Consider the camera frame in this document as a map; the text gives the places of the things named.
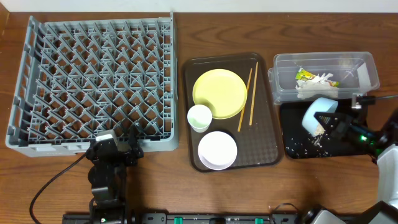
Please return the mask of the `rice food waste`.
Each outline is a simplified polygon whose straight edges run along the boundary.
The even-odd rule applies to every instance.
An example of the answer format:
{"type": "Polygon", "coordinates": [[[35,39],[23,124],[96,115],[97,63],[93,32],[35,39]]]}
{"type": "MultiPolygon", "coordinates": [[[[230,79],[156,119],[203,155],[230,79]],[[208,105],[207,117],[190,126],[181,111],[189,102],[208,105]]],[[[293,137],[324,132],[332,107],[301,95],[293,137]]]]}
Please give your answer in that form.
{"type": "Polygon", "coordinates": [[[292,159],[309,159],[326,157],[329,153],[323,145],[327,135],[312,136],[302,126],[294,129],[286,129],[283,134],[284,147],[287,155],[292,159]]]}

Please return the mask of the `green orange snack wrapper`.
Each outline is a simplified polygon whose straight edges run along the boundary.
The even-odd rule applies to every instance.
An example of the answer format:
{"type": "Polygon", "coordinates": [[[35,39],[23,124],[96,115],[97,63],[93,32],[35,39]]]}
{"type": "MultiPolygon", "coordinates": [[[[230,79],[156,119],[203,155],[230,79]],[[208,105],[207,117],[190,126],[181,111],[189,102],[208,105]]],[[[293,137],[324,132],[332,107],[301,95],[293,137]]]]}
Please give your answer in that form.
{"type": "Polygon", "coordinates": [[[340,83],[337,81],[330,80],[331,77],[333,77],[332,73],[328,74],[323,73],[322,75],[314,75],[305,70],[304,68],[300,67],[295,76],[295,79],[296,79],[297,88],[304,87],[304,85],[306,84],[316,84],[316,83],[322,85],[328,84],[332,87],[338,87],[340,83]]]}

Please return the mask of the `white paper cup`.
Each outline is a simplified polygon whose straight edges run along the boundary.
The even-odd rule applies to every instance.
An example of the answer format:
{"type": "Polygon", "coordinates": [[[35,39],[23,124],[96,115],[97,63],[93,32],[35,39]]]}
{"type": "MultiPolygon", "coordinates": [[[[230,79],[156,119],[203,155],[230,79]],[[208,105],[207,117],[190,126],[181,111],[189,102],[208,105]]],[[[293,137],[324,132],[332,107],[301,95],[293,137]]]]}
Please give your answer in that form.
{"type": "Polygon", "coordinates": [[[204,133],[209,128],[212,119],[212,112],[205,105],[192,106],[187,113],[187,121],[197,133],[204,133]]]}

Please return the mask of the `yellow plate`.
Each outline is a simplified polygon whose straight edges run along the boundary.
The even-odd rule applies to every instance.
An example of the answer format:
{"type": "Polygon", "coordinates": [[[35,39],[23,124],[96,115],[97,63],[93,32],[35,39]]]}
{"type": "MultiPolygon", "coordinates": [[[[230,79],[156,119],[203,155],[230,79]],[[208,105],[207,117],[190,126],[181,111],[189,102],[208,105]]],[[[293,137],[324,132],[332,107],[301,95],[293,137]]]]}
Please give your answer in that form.
{"type": "Polygon", "coordinates": [[[213,119],[228,119],[237,115],[246,98],[246,84],[236,73],[213,69],[200,75],[192,90],[193,102],[205,105],[213,119]]]}

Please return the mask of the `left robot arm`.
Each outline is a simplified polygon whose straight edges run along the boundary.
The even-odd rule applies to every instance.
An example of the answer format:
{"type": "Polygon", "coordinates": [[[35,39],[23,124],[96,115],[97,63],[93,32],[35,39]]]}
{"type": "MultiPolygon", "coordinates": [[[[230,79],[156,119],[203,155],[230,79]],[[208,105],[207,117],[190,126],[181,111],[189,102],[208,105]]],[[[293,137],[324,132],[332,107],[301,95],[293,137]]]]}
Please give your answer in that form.
{"type": "Polygon", "coordinates": [[[90,141],[86,158],[93,163],[88,173],[93,199],[90,202],[90,223],[136,222],[134,210],[126,198],[127,168],[135,166],[144,152],[131,127],[128,140],[119,142],[113,130],[102,131],[90,141]]]}

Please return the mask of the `white pink bowl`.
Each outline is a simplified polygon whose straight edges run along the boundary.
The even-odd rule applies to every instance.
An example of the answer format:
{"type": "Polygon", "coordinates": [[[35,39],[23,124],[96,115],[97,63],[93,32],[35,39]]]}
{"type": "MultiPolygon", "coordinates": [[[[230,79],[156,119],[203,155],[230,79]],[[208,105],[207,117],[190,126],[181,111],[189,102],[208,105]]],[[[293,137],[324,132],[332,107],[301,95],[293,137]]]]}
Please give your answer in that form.
{"type": "Polygon", "coordinates": [[[236,141],[227,133],[213,131],[202,137],[198,144],[201,163],[211,170],[229,168],[238,155],[236,141]]]}

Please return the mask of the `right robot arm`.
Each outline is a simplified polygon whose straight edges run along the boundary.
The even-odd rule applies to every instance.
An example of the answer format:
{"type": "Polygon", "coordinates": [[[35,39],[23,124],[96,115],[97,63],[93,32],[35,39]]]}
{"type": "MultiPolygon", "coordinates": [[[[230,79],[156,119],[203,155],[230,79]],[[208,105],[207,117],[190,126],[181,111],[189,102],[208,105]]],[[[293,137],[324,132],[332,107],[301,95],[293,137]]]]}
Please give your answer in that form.
{"type": "Polygon", "coordinates": [[[351,223],[397,223],[397,111],[378,131],[365,127],[361,117],[345,113],[311,112],[310,117],[334,140],[348,142],[370,155],[379,171],[377,203],[351,223]]]}

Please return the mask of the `wooden chopstick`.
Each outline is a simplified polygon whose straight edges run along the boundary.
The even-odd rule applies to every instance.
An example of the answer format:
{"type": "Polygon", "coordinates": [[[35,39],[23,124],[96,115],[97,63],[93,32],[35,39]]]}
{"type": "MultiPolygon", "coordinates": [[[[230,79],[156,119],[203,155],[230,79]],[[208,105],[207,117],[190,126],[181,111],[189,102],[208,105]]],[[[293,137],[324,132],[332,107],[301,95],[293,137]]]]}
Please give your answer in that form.
{"type": "Polygon", "coordinates": [[[241,114],[239,117],[239,123],[238,123],[238,132],[241,131],[241,127],[242,127],[242,123],[243,123],[243,118],[244,118],[244,112],[245,112],[245,107],[246,107],[246,101],[247,101],[247,95],[248,95],[248,90],[250,87],[250,83],[251,83],[251,76],[252,76],[252,68],[249,71],[249,77],[246,83],[246,98],[245,98],[245,102],[243,104],[242,110],[241,110],[241,114]]]}
{"type": "Polygon", "coordinates": [[[252,88],[251,111],[250,111],[250,117],[249,117],[249,125],[250,126],[252,126],[253,115],[254,115],[254,105],[255,105],[255,97],[256,97],[256,85],[257,85],[258,67],[259,67],[259,63],[256,62],[256,69],[255,69],[255,75],[254,75],[254,84],[253,84],[253,88],[252,88]]]}

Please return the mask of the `white paper napkin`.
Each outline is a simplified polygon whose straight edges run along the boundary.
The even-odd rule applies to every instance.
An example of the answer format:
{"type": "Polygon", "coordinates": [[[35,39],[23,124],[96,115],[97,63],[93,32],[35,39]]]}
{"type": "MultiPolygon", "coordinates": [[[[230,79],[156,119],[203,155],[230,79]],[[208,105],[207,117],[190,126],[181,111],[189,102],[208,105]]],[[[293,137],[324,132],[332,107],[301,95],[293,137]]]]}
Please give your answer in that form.
{"type": "Polygon", "coordinates": [[[329,98],[337,98],[338,97],[338,92],[339,88],[338,87],[332,87],[328,84],[322,85],[322,84],[306,84],[304,87],[297,88],[297,84],[295,89],[298,91],[297,97],[300,99],[307,99],[311,98],[315,95],[324,95],[329,98]]]}

